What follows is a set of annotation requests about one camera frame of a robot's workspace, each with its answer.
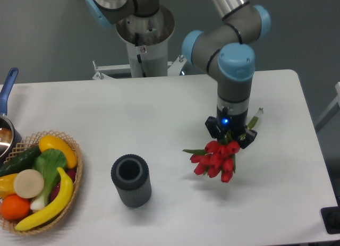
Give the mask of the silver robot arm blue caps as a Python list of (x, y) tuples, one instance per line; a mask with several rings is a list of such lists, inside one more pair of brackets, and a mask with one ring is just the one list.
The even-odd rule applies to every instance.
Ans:
[[(246, 148), (256, 131), (246, 124), (255, 54), (252, 42), (271, 27), (269, 13), (248, 0), (212, 0), (223, 25), (210, 33), (196, 30), (183, 40), (182, 55), (217, 82), (217, 114), (206, 120), (212, 138), (232, 138)], [(85, 0), (95, 20), (115, 26), (126, 43), (134, 78), (168, 75), (168, 40), (175, 22), (159, 0)]]

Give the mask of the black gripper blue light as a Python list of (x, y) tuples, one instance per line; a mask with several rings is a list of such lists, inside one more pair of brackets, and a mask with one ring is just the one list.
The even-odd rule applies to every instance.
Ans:
[(238, 138), (240, 148), (245, 149), (254, 142), (258, 134), (253, 129), (245, 129), (247, 115), (248, 109), (241, 114), (230, 115), (227, 108), (217, 107), (217, 117), (209, 116), (205, 126), (213, 139), (222, 140), (229, 132), (234, 140)]

